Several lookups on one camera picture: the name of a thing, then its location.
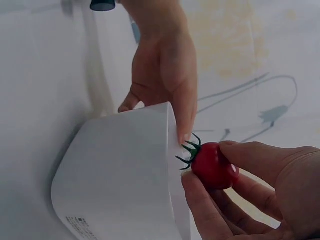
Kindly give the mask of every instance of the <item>gray line drawing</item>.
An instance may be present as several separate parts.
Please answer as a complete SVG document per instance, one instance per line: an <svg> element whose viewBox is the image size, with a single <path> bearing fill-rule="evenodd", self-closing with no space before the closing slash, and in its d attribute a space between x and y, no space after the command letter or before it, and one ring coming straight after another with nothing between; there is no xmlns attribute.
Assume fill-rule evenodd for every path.
<svg viewBox="0 0 320 240"><path fill-rule="evenodd" d="M236 86L234 88L231 88L229 90L199 98L198 102L206 100L206 99L215 98L215 97L218 97L218 96L221 96L221 95L230 94L232 92L236 92L236 91L240 90L239 92L236 92L236 93L234 93L234 94L232 94L230 96L227 96L227 97L225 97L225 98L223 98L223 99L221 99L219 101L216 101L216 102L212 103L209 106L206 106L206 107L198 110L197 111L197 115L201 114L201 113L203 113L205 111L210 110L214 106L216 106L218 104L221 104L226 100L229 100L229 99L231 99L231 98L233 98L235 96L243 94L246 91L248 91L248 90L250 90L252 88L255 88L255 87L259 86L259 85L265 84L265 83L267 83L269 81L277 80L277 79L289 79L294 83L294 87L295 87L295 95L294 95L294 98L293 98L292 102L289 105L281 105L281 106L274 107L274 108L272 108L270 110L261 112L258 117L263 120L262 124L270 123L269 126L267 128L265 128L265 129L263 129L262 131L257 132L256 134L254 134L254 135L242 140L241 143L247 142L249 140L252 140L252 139L264 134L265 132L269 131L270 129L272 129L274 127L275 122L289 111L289 108L292 107L295 104L295 102L296 102L296 100L298 98L298 84L297 84L297 81L296 81L296 79L294 77L289 76L289 75L277 75L277 76L265 78L268 75L269 75L269 72L263 74L260 77L255 78L255 79L253 79L251 81L248 81L248 82L246 82L246 83L244 83L242 85L239 85L239 86ZM208 132L213 132L213 131L214 131L213 129L207 129L207 130L195 130L194 132L208 133ZM225 131L225 134L220 139L220 142L226 140L226 138L231 133L230 129L228 129L228 128L225 129L224 131Z"/></svg>

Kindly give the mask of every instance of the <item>fingernail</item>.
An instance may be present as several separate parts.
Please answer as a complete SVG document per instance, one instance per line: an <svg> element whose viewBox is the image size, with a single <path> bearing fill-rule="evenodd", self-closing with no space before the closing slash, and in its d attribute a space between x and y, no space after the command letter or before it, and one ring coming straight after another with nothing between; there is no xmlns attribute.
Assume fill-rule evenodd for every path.
<svg viewBox="0 0 320 240"><path fill-rule="evenodd" d="M189 172L192 172L192 170L191 170L191 169L183 170L183 171L181 172L181 177L183 177L184 175L188 174Z"/></svg>
<svg viewBox="0 0 320 240"><path fill-rule="evenodd" d="M219 142L220 145L227 145L227 146L230 146L230 145L235 145L235 144L239 144L238 142L236 141L221 141Z"/></svg>
<svg viewBox="0 0 320 240"><path fill-rule="evenodd" d="M127 112L129 111L129 108L127 108L126 106L121 106L118 109L118 113L123 113L123 112Z"/></svg>

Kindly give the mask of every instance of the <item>faucet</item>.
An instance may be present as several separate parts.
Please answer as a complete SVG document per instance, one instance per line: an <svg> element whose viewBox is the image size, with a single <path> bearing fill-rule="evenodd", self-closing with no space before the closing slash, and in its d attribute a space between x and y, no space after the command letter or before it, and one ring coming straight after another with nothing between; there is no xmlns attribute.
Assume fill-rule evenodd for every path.
<svg viewBox="0 0 320 240"><path fill-rule="evenodd" d="M111 11L116 7L115 0L92 0L90 9L96 12Z"/></svg>

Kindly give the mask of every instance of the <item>yellow stain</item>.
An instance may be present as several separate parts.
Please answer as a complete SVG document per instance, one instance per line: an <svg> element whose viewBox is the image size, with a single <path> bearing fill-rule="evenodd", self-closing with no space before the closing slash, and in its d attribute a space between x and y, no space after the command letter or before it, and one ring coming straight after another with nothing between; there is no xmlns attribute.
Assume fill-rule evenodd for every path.
<svg viewBox="0 0 320 240"><path fill-rule="evenodd" d="M293 9L289 9L287 12L286 12L286 17L289 19L289 20L296 20L297 19L297 13L293 10Z"/></svg>
<svg viewBox="0 0 320 240"><path fill-rule="evenodd" d="M263 28L249 0L198 0L187 12L199 68L223 78L247 77L269 56Z"/></svg>

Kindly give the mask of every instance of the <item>wrist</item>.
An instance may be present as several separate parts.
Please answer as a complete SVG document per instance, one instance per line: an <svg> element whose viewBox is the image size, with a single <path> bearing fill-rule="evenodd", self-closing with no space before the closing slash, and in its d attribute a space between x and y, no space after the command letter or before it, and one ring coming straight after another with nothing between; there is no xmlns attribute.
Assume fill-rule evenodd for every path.
<svg viewBox="0 0 320 240"><path fill-rule="evenodd" d="M143 37L188 32L186 15L178 0L121 0Z"/></svg>

